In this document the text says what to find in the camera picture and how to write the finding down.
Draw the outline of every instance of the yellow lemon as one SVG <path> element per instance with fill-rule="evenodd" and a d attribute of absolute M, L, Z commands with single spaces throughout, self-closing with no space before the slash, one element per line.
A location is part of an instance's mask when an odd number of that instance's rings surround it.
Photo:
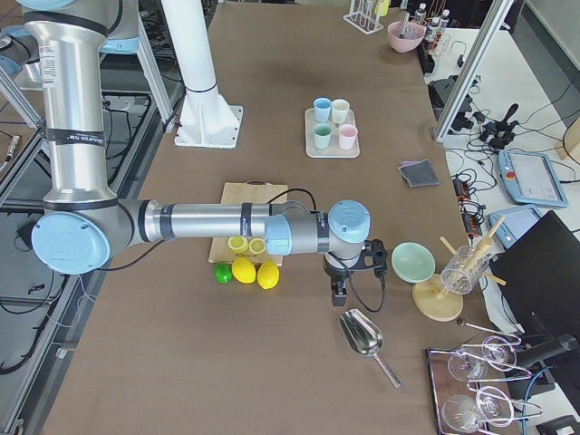
<path fill-rule="evenodd" d="M 239 256 L 232 263 L 232 275 L 240 283 L 250 284 L 256 281 L 256 267 L 244 256 Z"/>
<path fill-rule="evenodd" d="M 229 247 L 234 254 L 243 254 L 247 251 L 249 243 L 245 237 L 233 236 L 227 240 L 227 247 Z"/>
<path fill-rule="evenodd" d="M 266 261 L 257 271 L 257 283 L 264 290 L 274 288 L 280 280 L 280 269 L 273 261 Z"/>
<path fill-rule="evenodd" d="M 250 240 L 249 250 L 255 256 L 262 254 L 264 251 L 266 251 L 266 243 L 264 243 L 264 239 L 256 237 Z"/>

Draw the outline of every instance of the stainless steel scoop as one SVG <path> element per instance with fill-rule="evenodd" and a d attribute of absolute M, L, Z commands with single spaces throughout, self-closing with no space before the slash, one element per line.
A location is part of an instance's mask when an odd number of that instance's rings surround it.
<path fill-rule="evenodd" d="M 338 322 L 353 350 L 362 356 L 373 356 L 392 385 L 395 388 L 400 388 L 401 382 L 392 372 L 391 367 L 379 355 L 379 349 L 382 346 L 382 333 L 378 326 L 356 308 L 341 315 Z"/>

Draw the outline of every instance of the wooden cutting board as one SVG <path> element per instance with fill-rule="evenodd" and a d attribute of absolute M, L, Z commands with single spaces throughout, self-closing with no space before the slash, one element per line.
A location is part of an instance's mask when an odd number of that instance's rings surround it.
<path fill-rule="evenodd" d="M 243 202 L 253 202 L 264 204 L 271 198 L 288 190 L 288 186 L 283 184 L 247 184 L 247 183 L 226 183 L 221 194 L 220 204 L 241 204 Z M 284 194 L 274 201 L 276 204 L 287 201 L 287 195 Z M 254 264 L 260 265 L 265 261 L 272 260 L 277 265 L 282 265 L 282 256 L 270 256 L 267 252 L 257 256 L 246 251 L 245 256 Z M 229 247 L 227 247 L 227 237 L 214 237 L 209 249 L 209 263 L 231 263 L 236 258 Z"/>

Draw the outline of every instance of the tablet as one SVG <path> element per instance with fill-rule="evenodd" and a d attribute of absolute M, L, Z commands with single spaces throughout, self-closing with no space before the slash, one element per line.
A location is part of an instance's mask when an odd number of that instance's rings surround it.
<path fill-rule="evenodd" d="M 507 193 L 518 204 L 567 207 L 568 199 L 546 154 L 501 150 L 498 165 Z"/>
<path fill-rule="evenodd" d="M 504 217 L 504 222 L 498 228 L 496 236 L 504 248 L 509 249 L 540 220 L 542 214 L 536 206 L 527 204 L 490 213 L 488 215 L 489 224 L 493 227 L 501 216 Z"/>

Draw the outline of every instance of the brown table surface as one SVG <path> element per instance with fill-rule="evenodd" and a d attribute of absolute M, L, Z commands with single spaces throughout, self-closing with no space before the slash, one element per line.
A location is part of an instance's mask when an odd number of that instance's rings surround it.
<path fill-rule="evenodd" d="M 417 56 L 395 53 L 384 31 L 362 34 L 344 12 L 220 5 L 209 34 L 220 91 L 245 108 L 237 148 L 178 148 L 167 135 L 141 197 L 218 203 L 226 181 L 261 179 L 311 189 L 320 209 L 356 198 L 371 211 L 370 238 L 389 251 L 422 243 L 441 270 L 450 255 L 438 237 L 455 246 L 466 238 L 444 152 L 430 138 L 435 119 Z M 304 110 L 322 95 L 351 103 L 359 158 L 306 156 Z M 408 188 L 397 166 L 426 158 L 440 185 Z M 218 284 L 209 246 L 177 240 L 107 277 L 43 433 L 434 433 L 424 349 L 455 347 L 472 331 L 420 314 L 411 285 L 389 270 L 386 306 L 370 317 L 401 379 L 396 391 L 343 338 L 338 317 L 359 305 L 350 295 L 345 308 L 331 306 L 321 256 L 285 258 L 280 284 L 263 291 Z M 372 273 L 354 282 L 376 305 Z M 479 291 L 465 297 L 462 315 L 488 322 Z"/>

